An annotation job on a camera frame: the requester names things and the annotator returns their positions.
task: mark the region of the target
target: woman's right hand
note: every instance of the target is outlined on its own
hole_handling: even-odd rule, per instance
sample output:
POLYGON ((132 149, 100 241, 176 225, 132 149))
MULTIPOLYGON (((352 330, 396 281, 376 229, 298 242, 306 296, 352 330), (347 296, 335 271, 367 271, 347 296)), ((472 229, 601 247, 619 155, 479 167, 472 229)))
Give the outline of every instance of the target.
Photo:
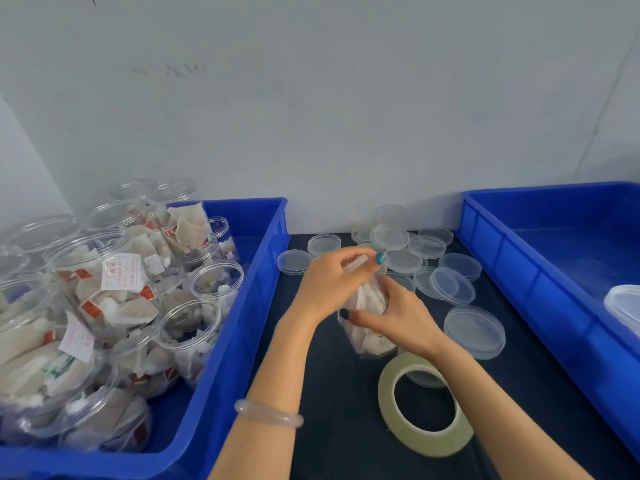
POLYGON ((395 345, 432 360, 445 335, 415 293, 388 276, 380 276, 382 288, 389 296, 389 306, 382 315, 364 310, 349 310, 349 322, 384 335, 395 345))

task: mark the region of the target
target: woman's left hand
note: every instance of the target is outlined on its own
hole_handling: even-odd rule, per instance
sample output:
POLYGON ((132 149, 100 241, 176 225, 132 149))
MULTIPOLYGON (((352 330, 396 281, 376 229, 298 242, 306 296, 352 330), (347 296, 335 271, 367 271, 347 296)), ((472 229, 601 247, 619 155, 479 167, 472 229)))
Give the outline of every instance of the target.
POLYGON ((315 330, 318 323, 340 308, 379 268, 376 252, 371 248, 341 248, 324 254, 311 261, 289 313, 308 321, 315 330), (344 266, 363 254, 369 256, 369 261, 351 273, 342 271, 344 266))

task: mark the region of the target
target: hand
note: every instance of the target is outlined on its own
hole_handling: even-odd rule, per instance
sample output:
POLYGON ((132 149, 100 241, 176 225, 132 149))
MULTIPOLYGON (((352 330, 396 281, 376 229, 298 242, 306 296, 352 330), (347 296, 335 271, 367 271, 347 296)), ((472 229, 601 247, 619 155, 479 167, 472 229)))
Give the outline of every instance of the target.
POLYGON ((376 252, 371 248, 341 248, 322 255, 311 261, 289 311, 294 316, 308 319, 315 329, 360 285, 368 282, 379 268, 376 252), (343 266, 363 254, 370 256, 368 262, 351 273, 342 272, 343 266))
POLYGON ((389 296, 389 306, 382 315, 364 310, 350 310, 349 322, 384 335, 395 345, 432 360, 445 335, 427 307, 415 293, 388 276, 380 276, 380 284, 389 296))

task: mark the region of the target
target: white label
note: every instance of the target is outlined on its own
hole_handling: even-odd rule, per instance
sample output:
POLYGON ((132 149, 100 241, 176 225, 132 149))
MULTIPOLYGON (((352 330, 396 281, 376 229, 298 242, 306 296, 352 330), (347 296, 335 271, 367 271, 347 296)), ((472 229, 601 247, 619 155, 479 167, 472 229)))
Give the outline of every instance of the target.
POLYGON ((151 276, 155 276, 156 274, 164 273, 164 266, 162 265, 162 259, 157 254, 152 254, 151 256, 147 256, 143 258, 145 264, 147 265, 147 269, 151 276))
POLYGON ((116 254, 102 263, 102 290, 139 292, 142 280, 142 260, 139 254, 116 254))
POLYGON ((83 362, 89 362, 93 352, 94 338, 73 313, 67 311, 67 331, 62 337, 58 350, 83 362))

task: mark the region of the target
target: forearm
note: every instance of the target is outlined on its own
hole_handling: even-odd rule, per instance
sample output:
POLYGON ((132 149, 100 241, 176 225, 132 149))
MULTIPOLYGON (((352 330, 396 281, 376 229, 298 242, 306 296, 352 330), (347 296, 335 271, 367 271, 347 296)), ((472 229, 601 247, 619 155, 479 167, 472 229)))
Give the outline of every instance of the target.
POLYGON ((447 380, 501 478, 591 478, 451 339, 443 339, 431 361, 447 380))
MULTIPOLYGON (((276 326, 247 400, 287 413, 300 407, 307 352, 314 330, 287 312, 276 326)), ((209 480, 286 480, 296 430, 238 416, 209 480)))

